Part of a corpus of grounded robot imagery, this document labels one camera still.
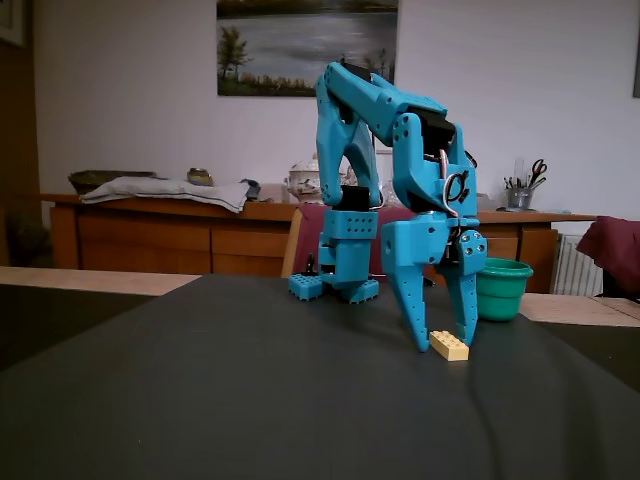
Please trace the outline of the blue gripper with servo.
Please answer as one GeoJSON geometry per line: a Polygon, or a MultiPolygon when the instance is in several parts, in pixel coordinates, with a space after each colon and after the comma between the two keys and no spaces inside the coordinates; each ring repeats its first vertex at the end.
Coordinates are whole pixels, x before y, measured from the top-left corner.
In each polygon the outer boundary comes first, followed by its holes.
{"type": "Polygon", "coordinates": [[[454,307],[458,338],[473,342],[478,321],[477,275],[488,258],[487,241],[476,217],[423,213],[382,226],[382,268],[412,341],[419,352],[429,347],[423,269],[446,265],[446,284],[454,307]]]}

